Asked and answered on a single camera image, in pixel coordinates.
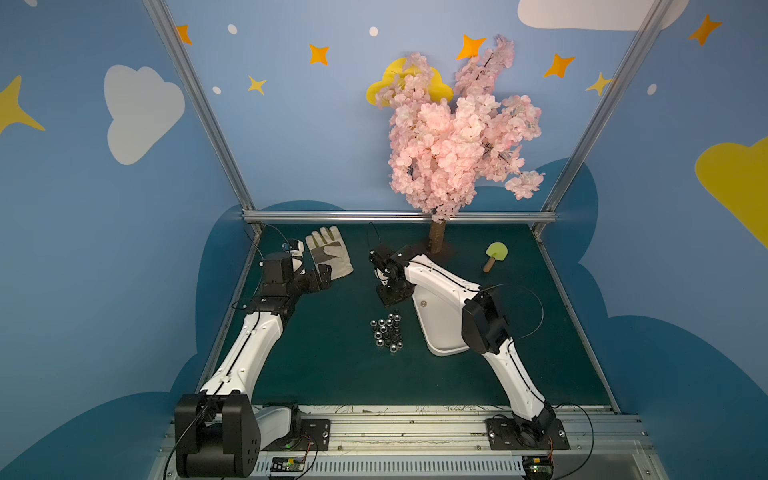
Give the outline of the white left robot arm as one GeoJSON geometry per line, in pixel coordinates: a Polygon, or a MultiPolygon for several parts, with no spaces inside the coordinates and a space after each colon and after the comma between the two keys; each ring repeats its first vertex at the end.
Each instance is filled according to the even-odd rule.
{"type": "Polygon", "coordinates": [[[180,478],[247,478],[274,442],[302,443],[293,406],[254,410],[252,395],[267,357],[304,294],[326,290],[332,268],[307,268],[297,250],[266,256],[262,280],[246,304],[243,326],[222,364],[174,409],[174,447],[165,466],[180,478]]]}

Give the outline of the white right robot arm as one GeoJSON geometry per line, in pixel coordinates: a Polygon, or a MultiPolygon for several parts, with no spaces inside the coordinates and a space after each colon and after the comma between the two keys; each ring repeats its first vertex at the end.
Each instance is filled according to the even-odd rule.
{"type": "Polygon", "coordinates": [[[524,449],[566,449],[552,405],[536,388],[516,351],[495,287],[462,279],[406,246],[380,244],[369,252],[387,307],[413,302],[430,352],[445,357],[471,350],[489,364],[511,408],[511,431],[524,449]]]}

